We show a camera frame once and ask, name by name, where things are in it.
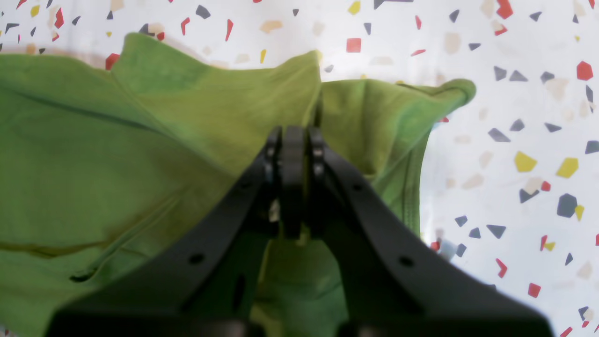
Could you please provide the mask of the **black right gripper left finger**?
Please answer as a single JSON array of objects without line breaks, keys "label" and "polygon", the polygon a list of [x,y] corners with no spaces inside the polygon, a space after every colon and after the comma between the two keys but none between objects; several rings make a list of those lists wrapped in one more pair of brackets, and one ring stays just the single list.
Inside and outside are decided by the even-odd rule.
[{"label": "black right gripper left finger", "polygon": [[210,213],[169,249],[60,309],[48,337],[264,337],[249,321],[263,253],[278,233],[282,128]]}]

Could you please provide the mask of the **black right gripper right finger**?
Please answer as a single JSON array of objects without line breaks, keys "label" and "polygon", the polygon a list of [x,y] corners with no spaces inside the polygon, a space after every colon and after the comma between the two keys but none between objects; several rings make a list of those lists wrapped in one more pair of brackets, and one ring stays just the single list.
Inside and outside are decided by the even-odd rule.
[{"label": "black right gripper right finger", "polygon": [[292,219],[338,262],[349,312],[339,337],[552,335],[544,315],[423,244],[314,127],[292,129]]}]

